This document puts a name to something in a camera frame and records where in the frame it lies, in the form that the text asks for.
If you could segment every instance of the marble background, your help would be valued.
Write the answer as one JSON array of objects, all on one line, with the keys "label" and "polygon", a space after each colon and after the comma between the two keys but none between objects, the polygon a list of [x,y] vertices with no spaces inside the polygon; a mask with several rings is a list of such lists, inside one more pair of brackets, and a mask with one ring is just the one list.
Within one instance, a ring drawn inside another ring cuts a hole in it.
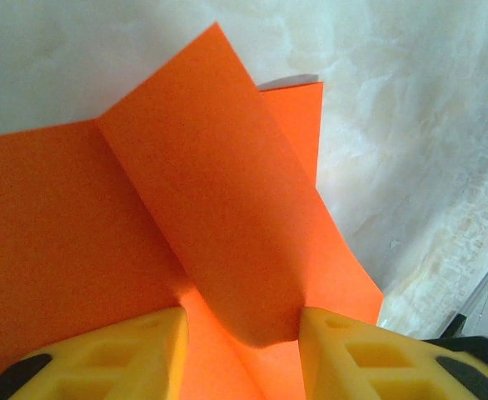
[{"label": "marble background", "polygon": [[326,83],[318,189],[433,336],[488,270],[488,0],[0,2],[0,133],[95,117],[217,20],[257,84]]}]

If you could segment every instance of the white marble surface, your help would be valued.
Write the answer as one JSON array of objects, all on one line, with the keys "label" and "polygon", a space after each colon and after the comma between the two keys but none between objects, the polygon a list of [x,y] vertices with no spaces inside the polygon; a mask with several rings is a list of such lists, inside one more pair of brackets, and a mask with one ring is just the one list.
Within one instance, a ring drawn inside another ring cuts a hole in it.
[{"label": "white marble surface", "polygon": [[320,193],[381,325],[431,336],[488,270],[488,0],[0,2],[0,133],[98,115],[215,20],[257,84],[326,82]]}]

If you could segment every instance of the yellow plastic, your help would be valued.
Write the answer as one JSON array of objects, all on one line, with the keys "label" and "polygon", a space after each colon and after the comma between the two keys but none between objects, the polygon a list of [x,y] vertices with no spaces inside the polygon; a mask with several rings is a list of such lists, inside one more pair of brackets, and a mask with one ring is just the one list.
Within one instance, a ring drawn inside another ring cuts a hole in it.
[{"label": "yellow plastic", "polygon": [[187,347],[187,316],[167,308],[29,354],[53,360],[12,400],[173,400]]},{"label": "yellow plastic", "polygon": [[299,346],[307,400],[475,400],[437,356],[470,364],[488,377],[488,366],[469,354],[320,308],[304,309]]}]

